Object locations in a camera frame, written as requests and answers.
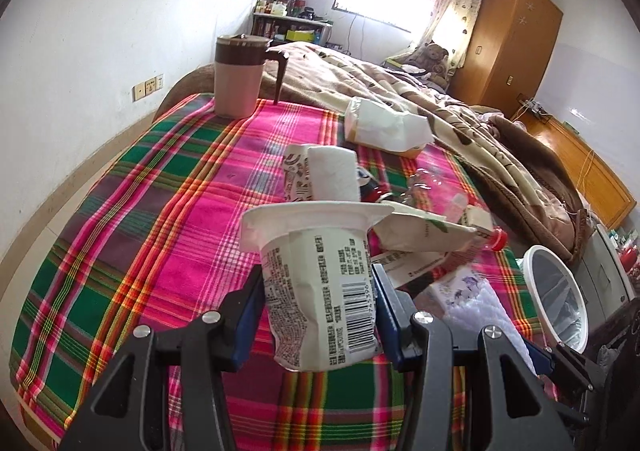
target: yellow box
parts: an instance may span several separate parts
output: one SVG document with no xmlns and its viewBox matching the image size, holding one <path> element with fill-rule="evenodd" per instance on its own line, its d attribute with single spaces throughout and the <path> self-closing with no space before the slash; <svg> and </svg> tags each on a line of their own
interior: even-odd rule
<svg viewBox="0 0 640 451">
<path fill-rule="evenodd" d="M 315 33 L 312 30 L 288 30 L 287 39 L 291 41 L 313 41 Z"/>
</svg>

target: mug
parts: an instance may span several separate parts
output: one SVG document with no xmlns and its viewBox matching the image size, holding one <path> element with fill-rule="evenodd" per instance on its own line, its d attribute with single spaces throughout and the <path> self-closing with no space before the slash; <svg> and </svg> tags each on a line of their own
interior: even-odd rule
<svg viewBox="0 0 640 451">
<path fill-rule="evenodd" d="M 278 77 L 273 100 L 278 104 L 282 79 L 289 54 L 267 50 L 271 40 L 261 36 L 220 36 L 216 42 L 214 110 L 217 115 L 233 119 L 247 118 L 255 111 L 262 82 L 264 62 L 278 62 Z"/>
</svg>

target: curtain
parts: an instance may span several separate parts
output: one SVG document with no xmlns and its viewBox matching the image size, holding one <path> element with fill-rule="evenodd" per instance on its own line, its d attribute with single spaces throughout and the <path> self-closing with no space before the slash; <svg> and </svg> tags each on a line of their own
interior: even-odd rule
<svg viewBox="0 0 640 451">
<path fill-rule="evenodd" d="M 417 47 L 391 59 L 403 64 L 411 64 L 420 57 L 431 42 L 449 51 L 447 79 L 465 63 L 466 48 L 471 32 L 478 18 L 482 0 L 435 0 L 431 12 L 431 22 L 422 34 Z"/>
</svg>

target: plaid tablecloth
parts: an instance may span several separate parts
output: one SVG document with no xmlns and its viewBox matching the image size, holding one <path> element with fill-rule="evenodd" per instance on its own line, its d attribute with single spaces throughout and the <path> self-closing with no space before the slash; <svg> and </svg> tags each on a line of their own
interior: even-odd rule
<svg viewBox="0 0 640 451">
<path fill-rule="evenodd" d="M 258 255 L 238 250 L 239 221 L 282 202 L 287 144 L 344 144 L 342 117 L 261 101 L 226 120 L 209 94 L 191 96 L 159 120 L 94 186 L 36 275 L 18 321 L 11 380 L 22 402 L 58 437 L 115 349 L 133 328 L 186 325 L 241 287 Z M 417 168 L 476 194 L 460 165 L 435 146 L 417 160 L 357 147 L 364 167 L 402 191 Z M 446 192 L 433 196 L 445 203 Z M 540 332 L 526 284 L 508 249 L 483 251 L 487 277 L 516 328 Z M 331 373 L 292 373 L 272 359 L 266 315 L 252 354 L 225 374 L 243 450 L 392 449 L 404 415 L 403 377 L 383 355 Z M 463 372 L 454 375 L 454 447 L 460 446 Z M 179 368 L 172 368 L 170 426 L 182 448 Z"/>
</svg>

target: mug handle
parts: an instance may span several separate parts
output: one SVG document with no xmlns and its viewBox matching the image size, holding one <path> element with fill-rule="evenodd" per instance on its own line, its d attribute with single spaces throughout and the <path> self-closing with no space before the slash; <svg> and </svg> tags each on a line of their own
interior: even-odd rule
<svg viewBox="0 0 640 451">
<path fill-rule="evenodd" d="M 287 62 L 289 61 L 289 53 L 281 50 L 268 50 L 264 53 L 266 59 L 272 59 L 278 62 L 278 77 L 276 79 L 276 95 L 273 98 L 273 104 L 277 105 L 280 100 L 280 90 L 282 90 L 282 80 L 284 79 L 284 72 L 287 69 Z"/>
</svg>

